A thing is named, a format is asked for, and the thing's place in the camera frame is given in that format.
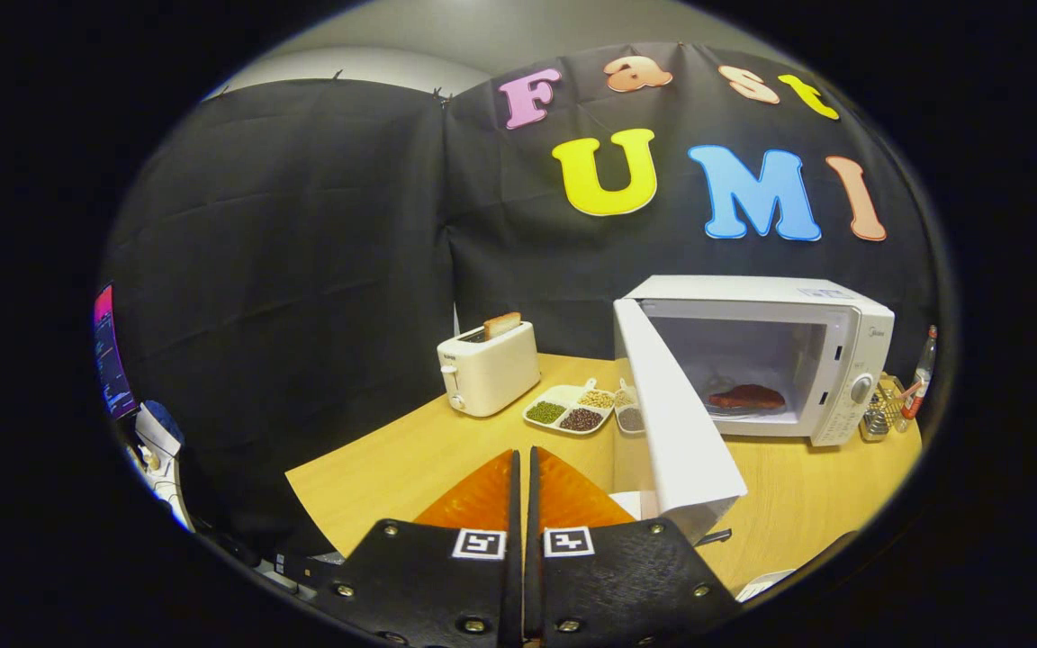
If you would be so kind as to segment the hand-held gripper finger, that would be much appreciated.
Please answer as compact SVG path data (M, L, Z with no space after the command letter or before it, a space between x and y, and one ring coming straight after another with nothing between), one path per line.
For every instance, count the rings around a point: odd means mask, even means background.
M530 452L523 631L542 647L676 647L742 605L668 519L636 519L589 477Z
M518 647L518 468L502 452L415 519L374 522L326 571L317 610L395 647Z

